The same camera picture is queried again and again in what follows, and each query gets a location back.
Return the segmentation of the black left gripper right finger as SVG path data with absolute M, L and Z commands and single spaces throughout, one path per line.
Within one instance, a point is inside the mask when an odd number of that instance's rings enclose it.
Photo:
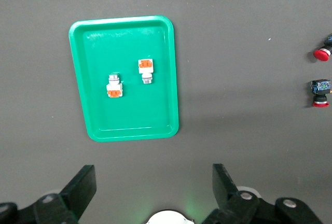
M 212 188 L 218 204 L 203 223 L 309 223 L 322 221 L 303 201 L 278 198 L 270 204 L 248 190 L 239 190 L 223 164 L 212 166 Z

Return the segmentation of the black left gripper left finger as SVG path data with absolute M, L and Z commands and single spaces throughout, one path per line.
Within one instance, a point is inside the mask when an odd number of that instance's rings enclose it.
M 79 223 L 95 193 L 95 166 L 84 165 L 59 193 L 46 194 L 23 209 L 14 202 L 1 203 L 1 223 Z

